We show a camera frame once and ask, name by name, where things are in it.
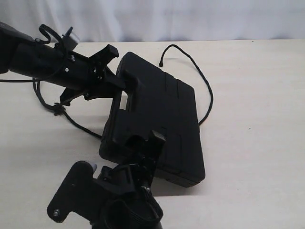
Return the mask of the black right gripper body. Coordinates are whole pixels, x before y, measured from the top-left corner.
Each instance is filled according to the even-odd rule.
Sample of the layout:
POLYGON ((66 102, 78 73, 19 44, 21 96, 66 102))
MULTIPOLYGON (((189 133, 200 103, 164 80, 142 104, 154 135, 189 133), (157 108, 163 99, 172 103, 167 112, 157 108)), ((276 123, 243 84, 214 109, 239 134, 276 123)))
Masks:
POLYGON ((95 179, 96 203, 100 209, 115 202, 128 210, 158 210, 150 187, 159 159, 158 143, 141 143, 114 168, 103 166, 95 179))

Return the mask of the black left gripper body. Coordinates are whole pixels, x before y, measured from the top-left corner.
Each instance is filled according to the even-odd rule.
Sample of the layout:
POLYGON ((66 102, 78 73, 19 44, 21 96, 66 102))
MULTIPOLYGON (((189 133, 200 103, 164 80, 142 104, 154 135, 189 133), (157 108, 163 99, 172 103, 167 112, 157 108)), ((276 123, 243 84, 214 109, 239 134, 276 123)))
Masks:
POLYGON ((85 100, 92 99, 105 66, 106 56, 101 51, 91 57, 75 52, 70 54, 63 69, 54 77, 55 84, 65 88, 60 100, 73 100, 81 96, 85 100))

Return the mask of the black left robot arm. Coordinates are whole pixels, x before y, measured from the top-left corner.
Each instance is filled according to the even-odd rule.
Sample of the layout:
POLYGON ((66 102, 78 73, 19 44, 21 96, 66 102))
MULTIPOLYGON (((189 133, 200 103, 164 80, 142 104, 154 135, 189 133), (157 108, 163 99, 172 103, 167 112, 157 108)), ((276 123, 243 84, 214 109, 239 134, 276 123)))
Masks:
POLYGON ((114 98, 119 92, 129 93, 136 80, 126 72, 113 73, 108 63, 119 56, 118 50, 107 45, 86 57, 74 49, 80 42, 70 27, 59 35, 42 24, 40 33, 46 38, 34 39, 15 28, 0 24, 0 72, 8 71, 29 77, 30 83, 41 81, 64 87, 60 103, 69 106, 83 96, 85 100, 114 98))

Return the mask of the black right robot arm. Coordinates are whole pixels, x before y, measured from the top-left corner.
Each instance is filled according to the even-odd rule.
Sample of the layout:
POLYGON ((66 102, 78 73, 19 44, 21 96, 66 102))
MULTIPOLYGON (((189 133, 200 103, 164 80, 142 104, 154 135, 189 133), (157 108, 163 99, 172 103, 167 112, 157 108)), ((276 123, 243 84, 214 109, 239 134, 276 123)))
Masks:
POLYGON ((114 168, 103 166, 98 179, 114 185, 102 205, 93 229, 160 229, 163 210, 153 197, 151 185, 157 162, 166 140, 154 130, 144 139, 134 135, 128 140, 133 153, 114 168))

